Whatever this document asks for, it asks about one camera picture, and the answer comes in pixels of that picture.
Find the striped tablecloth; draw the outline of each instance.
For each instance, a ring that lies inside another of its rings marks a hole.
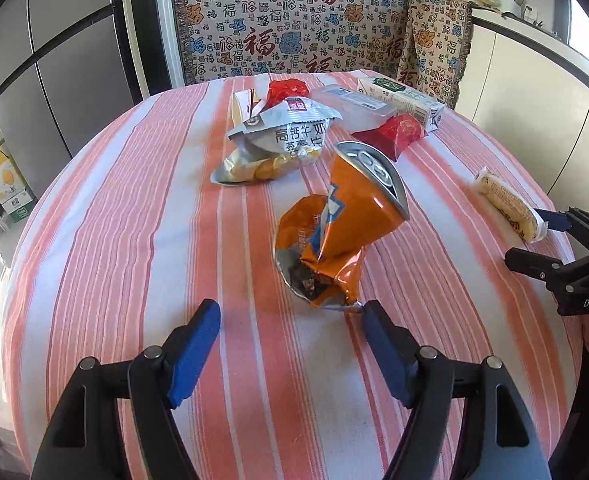
[[[298,75],[310,87],[356,76]],[[202,479],[382,478],[408,411],[390,397],[357,315],[313,310],[272,260],[276,223],[297,200],[327,192],[332,150],[265,185],[221,187],[210,173],[232,150],[232,92],[271,78],[227,78],[153,96],[107,126],[68,165],[30,217],[15,256],[4,322],[4,373],[17,439],[33,463],[79,360],[131,359],[184,324],[203,298],[223,329],[196,392],[175,412]],[[333,126],[330,146],[348,136]],[[495,353],[550,452],[580,368],[576,320],[556,314],[540,282],[509,272],[520,240],[468,189],[488,166],[535,206],[552,204],[506,150],[447,111],[397,163],[411,221],[367,252],[361,299],[378,298],[421,344],[480,362]],[[536,250],[572,260],[565,235]],[[145,478],[127,401],[124,439]],[[453,402],[435,478],[449,477],[461,423]]]

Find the can lid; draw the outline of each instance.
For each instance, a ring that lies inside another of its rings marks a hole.
[[[343,160],[379,186],[405,220],[410,218],[403,181],[386,155],[369,144],[354,140],[338,142],[335,150]]]

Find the soda can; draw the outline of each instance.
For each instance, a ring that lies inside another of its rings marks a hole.
[[[316,195],[302,199],[284,215],[275,258],[290,288],[311,304],[336,308],[339,298],[344,308],[350,308],[356,304],[367,246],[409,219],[409,209],[403,181],[382,152],[354,141],[339,142],[335,150],[330,194],[322,210],[323,201]],[[297,249],[289,253],[287,264],[282,258],[280,265],[278,250],[293,247],[293,237],[289,239],[285,232],[301,224],[302,218],[307,223],[300,231]]]

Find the red packaging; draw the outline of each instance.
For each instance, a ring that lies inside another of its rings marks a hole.
[[[295,78],[283,81],[270,81],[264,110],[279,104],[286,97],[309,97],[307,85],[303,81]]]
[[[375,147],[390,159],[396,160],[411,142],[425,137],[421,123],[410,114],[401,114],[388,119],[385,124],[373,130],[355,132],[352,136]]]

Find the patterned curtain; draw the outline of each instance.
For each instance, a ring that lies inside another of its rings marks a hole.
[[[453,107],[471,39],[471,10],[453,0],[174,5],[186,84],[266,72],[369,69]]]

